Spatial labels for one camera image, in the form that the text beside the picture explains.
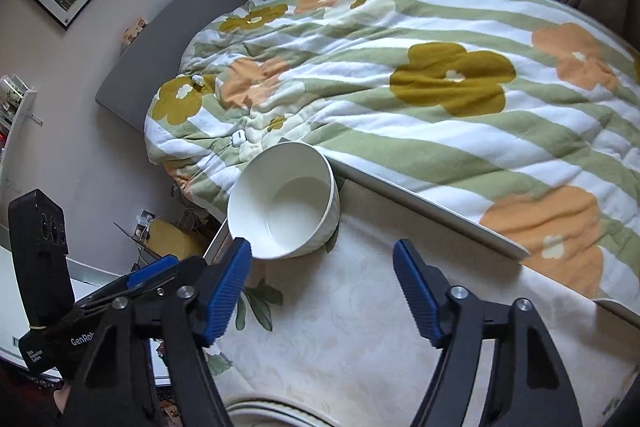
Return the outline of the left hand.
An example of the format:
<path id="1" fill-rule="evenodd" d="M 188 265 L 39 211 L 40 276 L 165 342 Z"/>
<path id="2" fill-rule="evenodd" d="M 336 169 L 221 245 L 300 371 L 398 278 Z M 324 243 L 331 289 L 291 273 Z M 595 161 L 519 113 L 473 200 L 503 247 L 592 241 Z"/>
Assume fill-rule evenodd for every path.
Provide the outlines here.
<path id="1" fill-rule="evenodd" d="M 52 395 L 53 402 L 55 404 L 56 409 L 58 410 L 58 413 L 60 414 L 64 413 L 72 388 L 73 388 L 72 384 L 66 381 L 60 389 L 56 389 L 53 392 L 53 395 Z"/>

